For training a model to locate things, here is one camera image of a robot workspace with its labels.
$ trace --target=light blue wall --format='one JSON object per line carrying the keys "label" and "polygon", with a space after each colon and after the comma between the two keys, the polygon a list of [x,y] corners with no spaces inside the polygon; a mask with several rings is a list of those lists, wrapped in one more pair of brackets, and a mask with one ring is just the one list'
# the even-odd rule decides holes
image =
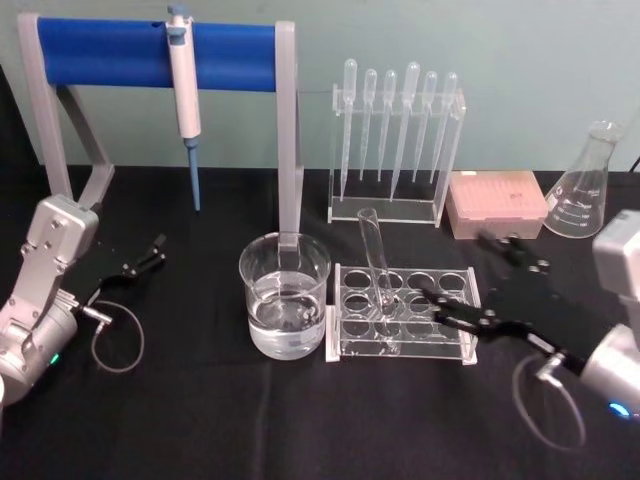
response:
{"label": "light blue wall", "polygon": [[[333,82],[348,57],[361,71],[458,73],[468,113],[456,168],[565,169],[592,120],[627,124],[612,169],[640,155],[640,3],[637,0],[191,0],[196,21],[297,23],[302,154],[328,165]],[[31,0],[0,5],[0,60],[34,136],[15,15],[164,19],[151,0]],[[184,165],[171,91],[83,88],[112,160]],[[275,101],[264,94],[201,94],[204,166],[276,165]],[[70,163],[84,155],[67,121]]]}

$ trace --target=glass beaker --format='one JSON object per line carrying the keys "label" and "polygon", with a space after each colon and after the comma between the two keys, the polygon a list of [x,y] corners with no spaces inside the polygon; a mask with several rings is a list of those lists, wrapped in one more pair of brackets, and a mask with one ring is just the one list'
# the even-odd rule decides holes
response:
{"label": "glass beaker", "polygon": [[613,122],[591,125],[587,143],[575,163],[547,193],[549,213],[544,225],[568,238],[586,238],[604,222],[609,159],[622,128]]}
{"label": "glass beaker", "polygon": [[299,233],[270,233],[240,255],[249,331],[258,350],[277,360],[297,360],[320,344],[325,331],[326,248]]}

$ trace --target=pipette stand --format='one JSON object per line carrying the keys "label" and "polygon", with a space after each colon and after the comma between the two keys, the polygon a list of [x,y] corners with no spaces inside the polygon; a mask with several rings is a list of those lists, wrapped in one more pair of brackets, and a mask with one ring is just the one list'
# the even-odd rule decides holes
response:
{"label": "pipette stand", "polygon": [[480,307],[473,268],[429,270],[391,268],[397,302],[393,317],[375,312],[375,292],[366,267],[334,268],[335,306],[327,312],[326,360],[343,356],[417,357],[477,363],[477,338],[434,321],[435,305],[414,283],[427,278],[445,295]]}
{"label": "pipette stand", "polygon": [[[378,90],[373,101],[369,146],[366,154],[363,179],[359,178],[360,169],[360,135],[362,132],[363,92],[359,90],[353,107],[351,142],[349,154],[349,172],[343,199],[340,199],[340,167],[342,155],[342,131],[344,123],[344,100],[342,89],[333,86],[333,126],[331,133],[332,165],[329,179],[329,211],[327,221],[357,221],[357,213],[362,208],[373,207],[378,212],[380,222],[423,223],[440,226],[444,209],[449,178],[453,170],[456,150],[462,124],[466,113],[464,95],[461,89],[455,91],[450,109],[443,109],[442,93],[437,93],[431,107],[427,135],[422,149],[420,169],[417,179],[412,181],[414,153],[420,119],[424,113],[422,93],[415,95],[411,117],[408,124],[406,148],[402,160],[400,180],[390,200],[393,162],[398,144],[398,130],[402,116],[402,99],[396,94],[392,104],[391,118],[383,160],[382,179],[378,181],[378,142],[383,113],[383,92]],[[444,141],[440,149],[439,162],[436,167],[434,182],[430,182],[436,130],[441,122],[445,122]]]}
{"label": "pipette stand", "polygon": [[[18,33],[51,193],[74,198],[57,97],[93,164],[79,199],[90,208],[102,201],[114,166],[82,108],[76,85],[172,88],[164,21],[45,18],[21,13]],[[199,89],[275,93],[279,228],[297,232],[304,170],[298,154],[295,24],[198,22],[194,44]]]}

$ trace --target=gray stand leg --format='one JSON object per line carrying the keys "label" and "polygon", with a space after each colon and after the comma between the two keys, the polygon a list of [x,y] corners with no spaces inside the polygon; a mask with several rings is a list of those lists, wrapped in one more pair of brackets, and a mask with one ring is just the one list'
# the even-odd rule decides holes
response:
{"label": "gray stand leg", "polygon": [[276,23],[276,106],[278,121],[278,203],[280,231],[300,230],[302,181],[298,126],[295,24]]}
{"label": "gray stand leg", "polygon": [[[62,143],[60,119],[58,118],[56,90],[47,81],[44,57],[38,35],[38,17],[34,13],[18,15],[22,59],[51,193],[60,193],[73,199],[64,155],[64,145]],[[89,181],[78,202],[82,206],[90,208],[95,203],[102,201],[113,177],[114,167],[84,113],[77,91],[73,87],[59,86],[57,95],[71,118],[82,145],[93,164],[91,177],[89,177]]]}
{"label": "gray stand leg", "polygon": [[102,202],[115,168],[84,113],[77,90],[74,87],[58,87],[57,93],[93,165],[91,176],[78,201],[83,207],[91,208],[94,204]]}
{"label": "gray stand leg", "polygon": [[47,82],[44,70],[44,58],[38,36],[38,17],[39,15],[35,13],[18,15],[22,61],[27,76],[31,106],[40,134],[42,159],[47,169],[51,193],[61,193],[68,198],[73,198],[67,162],[64,157],[55,92]]}

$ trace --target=black table surface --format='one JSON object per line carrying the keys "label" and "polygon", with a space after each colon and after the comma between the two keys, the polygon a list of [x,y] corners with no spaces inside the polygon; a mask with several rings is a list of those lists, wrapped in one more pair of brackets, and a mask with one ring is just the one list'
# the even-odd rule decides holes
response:
{"label": "black table surface", "polygon": [[[72,169],[76,193],[86,174]],[[539,175],[543,189],[555,178]],[[306,172],[301,231],[334,262],[364,265],[358,225],[326,223],[327,181],[326,172]],[[0,478],[640,478],[640,426],[614,417],[568,376],[586,447],[560,453],[533,437],[511,398],[512,371],[529,352],[516,342],[479,345],[479,362],[468,367],[400,358],[326,364],[324,348],[295,362],[261,355],[249,337],[237,261],[247,243],[276,228],[275,172],[203,170],[201,183],[203,211],[195,215],[185,169],[117,169],[97,242],[119,254],[160,232],[168,238],[164,269],[126,292],[146,330],[144,359],[126,375],[99,370],[89,352],[93,321],[80,319],[61,360],[5,410]],[[640,209],[638,192],[640,176],[612,174],[607,220]],[[13,286],[19,246],[47,194],[42,171],[2,172],[0,292]],[[471,265],[481,295],[489,269],[500,269],[472,242],[455,241],[446,222],[383,224],[382,235],[389,265]],[[551,261],[564,295],[610,324],[624,318],[599,287],[590,239],[543,230],[530,245]],[[580,319],[558,321],[581,334]],[[532,395],[549,432],[571,440],[567,411]]]}

